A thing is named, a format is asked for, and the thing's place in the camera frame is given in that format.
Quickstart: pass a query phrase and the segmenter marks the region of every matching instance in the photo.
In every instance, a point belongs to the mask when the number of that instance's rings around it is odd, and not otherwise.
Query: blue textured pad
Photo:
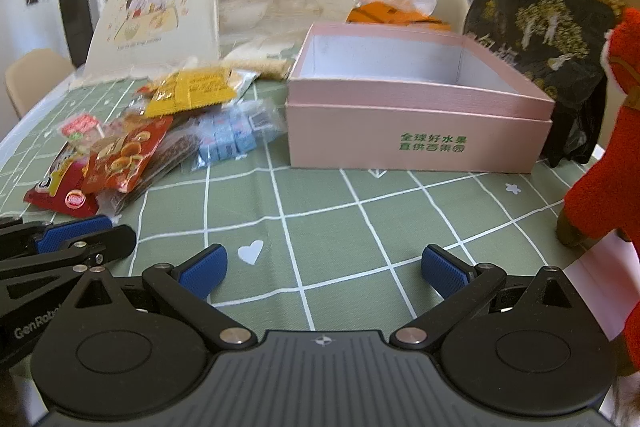
[[[196,297],[206,299],[226,276],[226,250],[216,248],[180,274],[178,283]]]
[[[422,278],[433,286],[443,299],[469,284],[466,273],[429,247],[422,252]]]
[[[60,249],[63,241],[80,237],[86,233],[100,232],[112,227],[111,219],[107,216],[94,216],[60,225],[47,227],[42,238],[36,241],[38,253],[49,253]]]

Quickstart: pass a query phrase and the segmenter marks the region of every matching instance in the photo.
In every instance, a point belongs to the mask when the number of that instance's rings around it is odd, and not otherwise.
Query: open cardboard box
[[[531,172],[553,108],[468,37],[315,24],[289,77],[291,165]]]

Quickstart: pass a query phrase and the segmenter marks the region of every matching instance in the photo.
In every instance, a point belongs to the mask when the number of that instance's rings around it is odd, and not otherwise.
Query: black bag with floral print
[[[465,33],[556,100],[543,155],[587,163],[606,103],[600,67],[613,10],[596,0],[473,0]]]

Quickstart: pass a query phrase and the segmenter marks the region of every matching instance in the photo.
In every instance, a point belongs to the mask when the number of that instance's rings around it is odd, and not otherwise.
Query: table
[[[22,201],[64,143],[56,124],[80,110],[109,121],[142,82],[68,93],[62,86],[38,104],[0,146],[0,214],[69,219]],[[282,83],[260,81],[244,98],[282,108],[286,93]],[[267,328],[388,335],[440,301],[420,276],[428,243],[514,275],[544,264],[564,269],[580,257],[584,250],[560,245],[554,229],[564,194],[589,166],[540,161],[525,176],[292,169],[285,136],[245,158],[178,168],[157,182],[124,210],[119,223],[136,230],[138,245],[109,268],[138,275],[220,243],[228,273],[210,302],[258,337]]]

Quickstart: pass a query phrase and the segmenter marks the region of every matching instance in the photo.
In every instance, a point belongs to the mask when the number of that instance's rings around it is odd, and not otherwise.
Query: metal screw
[[[220,331],[220,340],[227,344],[244,344],[251,338],[251,331],[245,328],[226,328]]]
[[[427,339],[427,332],[420,328],[402,328],[396,331],[396,339],[403,344],[420,344]]]

